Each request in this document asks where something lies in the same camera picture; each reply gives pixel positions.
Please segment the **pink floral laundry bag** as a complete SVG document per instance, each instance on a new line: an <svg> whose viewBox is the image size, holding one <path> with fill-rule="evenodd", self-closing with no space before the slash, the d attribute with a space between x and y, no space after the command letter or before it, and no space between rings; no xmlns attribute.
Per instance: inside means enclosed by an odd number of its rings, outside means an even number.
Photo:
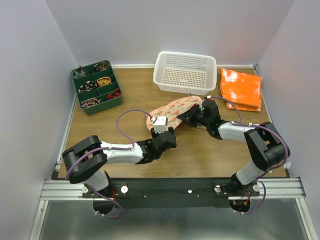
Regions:
<svg viewBox="0 0 320 240"><path fill-rule="evenodd" d="M199 96L187 96L158 107L155 110L152 110L149 114L155 118L159 116L166 116L168 119L168 128L173 127L175 130L182 123L182 120L180 120L178 116L190 110L194 105L200 106L202 102L203 100ZM149 131L153 128L153 124L153 121L148 116L146 118L146 126Z"/></svg>

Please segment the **white plastic basket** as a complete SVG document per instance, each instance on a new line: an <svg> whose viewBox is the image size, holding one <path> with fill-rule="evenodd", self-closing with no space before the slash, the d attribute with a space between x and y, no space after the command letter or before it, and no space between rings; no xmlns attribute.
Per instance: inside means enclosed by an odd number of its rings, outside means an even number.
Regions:
<svg viewBox="0 0 320 240"><path fill-rule="evenodd" d="M162 51L153 71L161 91L204 96L217 85L217 62L212 56Z"/></svg>

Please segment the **orange white cloth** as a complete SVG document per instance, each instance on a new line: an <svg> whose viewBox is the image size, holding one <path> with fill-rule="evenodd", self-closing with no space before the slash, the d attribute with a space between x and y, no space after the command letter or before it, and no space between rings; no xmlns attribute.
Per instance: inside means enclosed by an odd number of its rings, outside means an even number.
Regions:
<svg viewBox="0 0 320 240"><path fill-rule="evenodd" d="M260 112L262 107L262 77L222 68L220 92L229 100L228 109Z"/></svg>

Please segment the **green compartment tray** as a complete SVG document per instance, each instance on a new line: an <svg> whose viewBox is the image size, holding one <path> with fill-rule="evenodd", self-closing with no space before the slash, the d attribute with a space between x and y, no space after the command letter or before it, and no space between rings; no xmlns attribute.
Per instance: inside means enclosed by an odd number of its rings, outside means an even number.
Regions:
<svg viewBox="0 0 320 240"><path fill-rule="evenodd" d="M111 108L115 108L123 104L123 93L120 87L119 81L115 75L113 67L110 63L110 68L104 71L94 72L93 67L95 64L100 62L108 62L109 60L102 60L99 62L95 62L89 65L79 66L85 71L86 76L74 79L72 77L72 71L79 68L75 68L71 71L71 79L74 84L74 88L76 91L76 97L79 103L80 108L88 115L92 116L94 114L109 110ZM87 81L95 81L97 84L97 88L88 92L78 93L78 87L83 85ZM101 103L89 108L82 108L81 101L97 98L101 99Z"/></svg>

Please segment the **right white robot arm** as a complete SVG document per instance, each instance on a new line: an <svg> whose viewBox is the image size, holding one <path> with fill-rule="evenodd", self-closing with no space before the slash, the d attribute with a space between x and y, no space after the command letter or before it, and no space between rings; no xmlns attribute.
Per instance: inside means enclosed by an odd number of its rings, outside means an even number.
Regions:
<svg viewBox="0 0 320 240"><path fill-rule="evenodd" d="M205 100L177 116L191 127L204 126L209 135L218 140L235 140L247 144L251 160L234 173L222 187L227 193L241 196L257 179L268 171L283 166L291 152L271 122L242 124L221 119L214 100Z"/></svg>

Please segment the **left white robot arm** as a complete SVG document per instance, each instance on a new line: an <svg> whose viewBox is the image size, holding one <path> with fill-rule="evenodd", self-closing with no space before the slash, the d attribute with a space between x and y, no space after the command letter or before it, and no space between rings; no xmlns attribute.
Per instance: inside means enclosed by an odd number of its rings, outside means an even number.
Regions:
<svg viewBox="0 0 320 240"><path fill-rule="evenodd" d="M107 174L98 173L105 164L149 164L158 160L163 152L177 146L174 129L156 133L152 138L134 144L111 144L91 135L62 153L67 170L65 179L71 184L85 183L101 198L107 197L111 185Z"/></svg>

